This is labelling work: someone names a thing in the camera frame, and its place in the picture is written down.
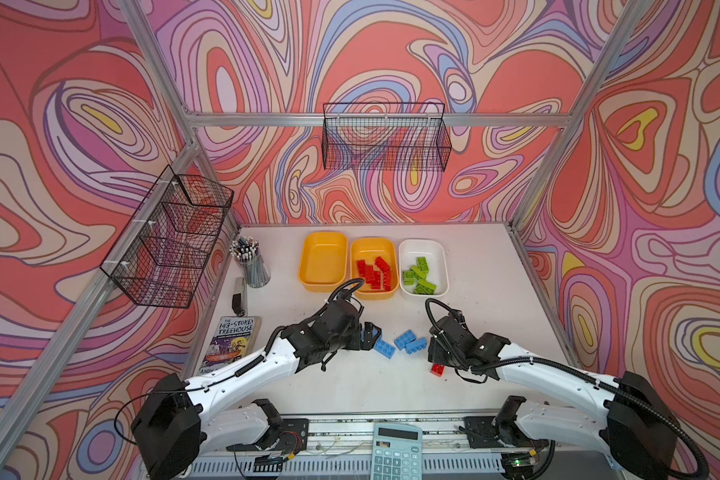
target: wire basket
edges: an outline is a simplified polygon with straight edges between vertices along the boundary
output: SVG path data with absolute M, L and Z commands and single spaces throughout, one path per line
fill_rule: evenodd
M 445 171 L 451 137 L 438 102 L 323 104 L 327 170 Z
M 137 305 L 189 308 L 233 192 L 199 175 L 173 175 L 110 276 Z

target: calculator display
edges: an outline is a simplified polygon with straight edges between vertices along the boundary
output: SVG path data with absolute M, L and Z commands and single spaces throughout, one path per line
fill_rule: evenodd
M 384 437 L 407 438 L 408 440 L 418 440 L 418 432 L 407 432 L 405 430 L 393 430 L 392 428 L 379 427 L 378 434 Z

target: blue block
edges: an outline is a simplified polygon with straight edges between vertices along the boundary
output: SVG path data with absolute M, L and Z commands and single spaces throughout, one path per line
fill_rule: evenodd
M 394 347 L 386 343 L 384 340 L 376 340 L 376 344 L 373 346 L 373 349 L 381 353 L 388 359 L 392 360 L 392 356 L 394 355 Z
M 411 355 L 414 352 L 418 352 L 419 350 L 423 350 L 427 348 L 427 339 L 421 338 L 419 340 L 416 340 L 415 342 L 410 342 L 405 346 L 405 351 L 408 352 L 409 355 Z
M 400 335 L 398 338 L 394 339 L 394 345 L 398 348 L 398 350 L 403 350 L 407 344 L 414 340 L 416 340 L 416 335 L 414 335 L 413 332 L 409 330 Z

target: yellow plastic container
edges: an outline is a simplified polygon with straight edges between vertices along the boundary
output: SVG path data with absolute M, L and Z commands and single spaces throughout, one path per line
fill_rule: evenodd
M 377 256 L 380 256 L 384 259 L 384 262 L 389 264 L 392 275 L 392 290 L 384 292 L 384 286 L 382 286 L 381 290 L 372 290 L 371 285 L 365 283 L 360 290 L 355 292 L 355 296 L 360 300 L 386 300 L 392 298 L 394 291 L 400 285 L 398 260 L 394 254 L 394 244 L 385 238 L 358 238 L 352 242 L 351 259 L 349 261 L 352 278 L 360 276 L 358 260 L 365 260 L 366 264 L 374 265 Z
M 298 266 L 298 281 L 310 292 L 333 292 L 347 279 L 347 237 L 339 232 L 307 236 Z

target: calculator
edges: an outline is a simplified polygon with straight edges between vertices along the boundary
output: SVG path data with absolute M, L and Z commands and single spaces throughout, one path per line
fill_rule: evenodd
M 373 429 L 371 480 L 421 480 L 422 429 L 378 423 Z

